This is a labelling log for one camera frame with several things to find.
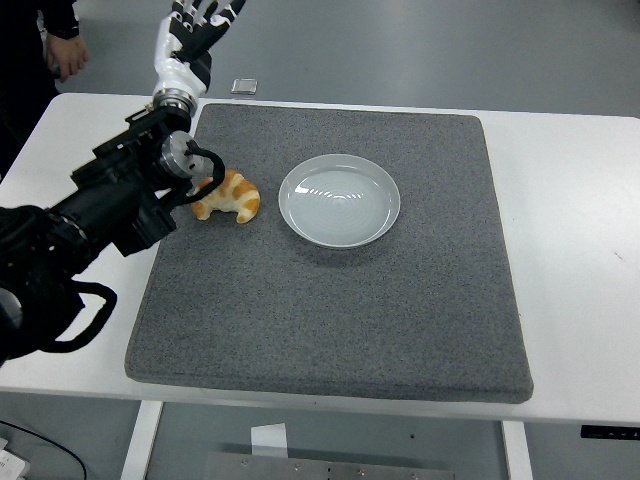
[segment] white plate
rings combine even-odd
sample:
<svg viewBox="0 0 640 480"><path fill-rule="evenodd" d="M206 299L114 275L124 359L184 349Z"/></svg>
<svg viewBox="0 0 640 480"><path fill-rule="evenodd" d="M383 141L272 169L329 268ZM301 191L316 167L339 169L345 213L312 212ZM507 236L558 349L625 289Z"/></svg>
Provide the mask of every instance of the white plate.
<svg viewBox="0 0 640 480"><path fill-rule="evenodd" d="M280 212L300 236L328 248L366 245L400 212L393 179L369 160L330 154L295 167L280 186Z"/></svg>

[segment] black robotic arm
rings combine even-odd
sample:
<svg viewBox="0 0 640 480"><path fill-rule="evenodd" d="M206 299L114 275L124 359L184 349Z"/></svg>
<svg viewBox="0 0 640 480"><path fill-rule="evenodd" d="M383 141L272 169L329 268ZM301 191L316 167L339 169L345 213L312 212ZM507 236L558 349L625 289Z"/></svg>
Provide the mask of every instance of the black robotic arm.
<svg viewBox="0 0 640 480"><path fill-rule="evenodd" d="M176 228L171 211L194 202L224 179L224 163L187 133L209 86L208 49L244 5L220 12L211 2L174 1L156 45L159 81L153 106L127 118L129 128L93 150L96 158L73 172L77 191L57 205L0 207L0 365L36 350L64 353L88 344L101 330L116 294L73 279L113 243L127 256L149 248ZM213 165L213 178L193 196L191 178ZM70 341L56 340L84 308L80 293L105 304Z"/></svg>

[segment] white robotic hand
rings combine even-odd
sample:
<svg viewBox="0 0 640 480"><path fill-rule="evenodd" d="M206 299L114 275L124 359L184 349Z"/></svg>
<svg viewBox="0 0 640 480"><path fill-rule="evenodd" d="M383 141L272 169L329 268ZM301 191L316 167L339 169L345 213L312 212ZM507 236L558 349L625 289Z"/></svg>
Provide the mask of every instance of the white robotic hand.
<svg viewBox="0 0 640 480"><path fill-rule="evenodd" d="M174 0L171 13L160 24L154 58L158 73L154 106L176 106L192 117L211 81L209 48L226 33L245 0L232 0L217 13L217 1L213 0L204 12L201 3Z"/></svg>

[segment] black sleeve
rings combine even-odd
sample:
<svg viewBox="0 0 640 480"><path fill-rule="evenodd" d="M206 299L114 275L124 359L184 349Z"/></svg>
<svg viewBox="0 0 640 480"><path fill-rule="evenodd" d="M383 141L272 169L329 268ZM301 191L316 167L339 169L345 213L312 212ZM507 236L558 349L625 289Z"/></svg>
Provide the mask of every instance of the black sleeve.
<svg viewBox="0 0 640 480"><path fill-rule="evenodd" d="M68 40L80 34L73 12L75 0L39 0L38 9L44 17L44 27L56 37Z"/></svg>

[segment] croissant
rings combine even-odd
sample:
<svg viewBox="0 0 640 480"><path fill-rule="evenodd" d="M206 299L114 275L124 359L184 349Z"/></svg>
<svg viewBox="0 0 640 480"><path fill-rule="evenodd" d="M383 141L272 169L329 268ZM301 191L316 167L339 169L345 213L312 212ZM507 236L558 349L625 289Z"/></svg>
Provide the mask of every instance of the croissant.
<svg viewBox="0 0 640 480"><path fill-rule="evenodd" d="M196 187L201 190L213 179L207 177ZM238 212L236 221L247 223L258 213L260 208L260 192L249 180L236 170L227 170L223 182L202 200L191 204L191 209L198 220L206 220L214 210L222 212Z"/></svg>

